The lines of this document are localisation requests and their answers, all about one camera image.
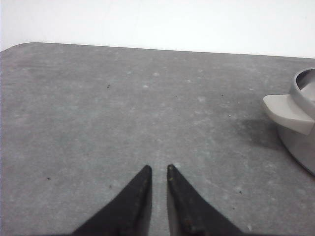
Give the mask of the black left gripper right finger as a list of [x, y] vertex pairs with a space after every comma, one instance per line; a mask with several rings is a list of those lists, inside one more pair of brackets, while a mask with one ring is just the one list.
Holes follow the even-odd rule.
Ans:
[[167, 166], [167, 212], [172, 236], [240, 236], [243, 233], [205, 201], [173, 164]]

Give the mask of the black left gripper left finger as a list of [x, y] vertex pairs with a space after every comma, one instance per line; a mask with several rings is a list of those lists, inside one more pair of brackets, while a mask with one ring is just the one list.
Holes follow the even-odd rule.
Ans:
[[73, 236], [147, 236], [152, 213], [152, 168], [145, 165], [122, 191]]

